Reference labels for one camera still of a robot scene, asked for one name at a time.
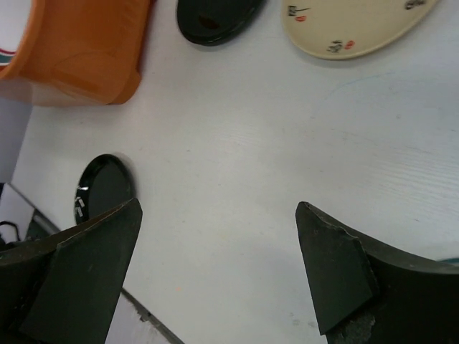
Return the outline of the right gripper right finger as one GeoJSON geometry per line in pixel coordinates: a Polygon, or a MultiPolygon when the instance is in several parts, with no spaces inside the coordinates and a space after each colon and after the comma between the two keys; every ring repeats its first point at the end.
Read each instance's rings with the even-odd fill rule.
{"type": "Polygon", "coordinates": [[[458,258],[420,257],[307,202],[295,211],[320,334],[329,343],[456,343],[458,258]]]}

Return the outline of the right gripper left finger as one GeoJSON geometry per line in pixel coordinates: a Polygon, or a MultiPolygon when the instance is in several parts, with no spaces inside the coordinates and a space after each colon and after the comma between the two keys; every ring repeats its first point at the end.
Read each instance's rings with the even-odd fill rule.
{"type": "Polygon", "coordinates": [[[104,343],[142,221],[138,199],[1,251],[2,343],[104,343]]]}

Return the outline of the black plate front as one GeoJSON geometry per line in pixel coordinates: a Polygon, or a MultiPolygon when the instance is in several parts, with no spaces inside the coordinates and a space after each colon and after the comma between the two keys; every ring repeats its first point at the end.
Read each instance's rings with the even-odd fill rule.
{"type": "Polygon", "coordinates": [[[127,165],[113,154],[92,159],[78,181],[74,197],[75,223],[81,224],[136,197],[127,165]]]}

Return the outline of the beige patterned plate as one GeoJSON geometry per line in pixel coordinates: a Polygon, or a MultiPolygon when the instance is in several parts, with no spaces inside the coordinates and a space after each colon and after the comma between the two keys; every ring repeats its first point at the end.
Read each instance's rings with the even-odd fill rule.
{"type": "Polygon", "coordinates": [[[281,18],[291,42],[327,60],[353,59],[381,49],[408,33],[436,1],[290,0],[281,18]]]}

